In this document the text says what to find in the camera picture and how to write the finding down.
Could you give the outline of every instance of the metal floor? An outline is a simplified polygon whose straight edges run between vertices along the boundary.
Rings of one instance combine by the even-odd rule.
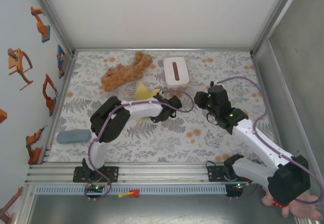
[[[30,224],[293,224],[294,217],[281,216],[276,207],[266,207],[260,190],[251,198],[229,201],[224,195],[142,195],[140,198],[108,196],[87,202],[84,196],[39,195]]]

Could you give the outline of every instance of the pink plush toy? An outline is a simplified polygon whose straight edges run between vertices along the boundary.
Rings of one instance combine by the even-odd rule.
[[[315,205],[307,205],[299,203],[295,200],[289,203],[288,206],[281,206],[276,200],[273,199],[269,190],[263,187],[263,190],[266,192],[265,196],[262,198],[262,203],[266,206],[277,206],[281,207],[281,214],[283,217],[287,218],[289,215],[289,211],[298,218],[310,218],[314,220],[321,221],[323,220],[323,216],[316,210]],[[305,201],[314,201],[317,200],[318,197],[315,195],[309,195],[306,192],[301,194],[298,199]]]

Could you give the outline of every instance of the patterned mat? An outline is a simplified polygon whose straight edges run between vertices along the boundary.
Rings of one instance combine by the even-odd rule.
[[[153,63],[141,80],[149,90],[166,89],[163,59],[183,57],[187,63],[190,83],[187,92],[194,97],[197,91],[207,91],[211,80],[230,76],[246,76],[257,81],[249,52],[190,52],[149,51]],[[56,135],[63,130],[90,128],[91,115],[111,96],[120,100],[133,100],[139,81],[131,82],[104,92],[101,77],[109,67],[121,63],[132,64],[135,52],[79,52],[69,83],[65,103],[58,122],[49,161],[81,162],[89,143],[59,144]],[[264,111],[260,93],[245,80],[224,83],[233,107],[244,110],[255,120]],[[183,108],[190,107],[185,95],[178,94]],[[246,144],[227,131],[206,121],[206,111],[194,107],[190,113],[177,113],[176,118],[153,123],[149,118],[127,123],[120,136],[109,143],[106,161],[109,162],[205,162],[223,161],[240,153],[249,159],[257,158]],[[268,119],[258,128],[272,139]]]

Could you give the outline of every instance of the blue sponge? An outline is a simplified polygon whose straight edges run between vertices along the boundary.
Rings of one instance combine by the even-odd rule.
[[[90,139],[91,131],[89,129],[73,129],[61,131],[56,137],[57,142],[61,144],[87,142]]]

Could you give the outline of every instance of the stuffed animal toy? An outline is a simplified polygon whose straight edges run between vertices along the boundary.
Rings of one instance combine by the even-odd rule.
[[[101,83],[106,92],[124,85],[127,82],[136,81],[143,78],[143,72],[152,64],[153,59],[149,54],[139,51],[135,54],[135,60],[130,66],[117,65],[109,68],[102,77]]]
[[[276,201],[274,201],[272,195],[270,194],[269,190],[263,187],[263,190],[266,192],[265,196],[262,198],[262,203],[266,206],[277,206],[282,207]],[[306,192],[301,194],[298,199],[305,200],[305,201],[315,201],[318,199],[315,195],[309,195]],[[321,221],[323,216],[320,212],[316,210],[315,205],[308,205],[299,203],[295,200],[289,203],[288,206],[282,207],[281,214],[283,217],[287,218],[291,212],[294,216],[298,218],[310,218],[314,220]]]

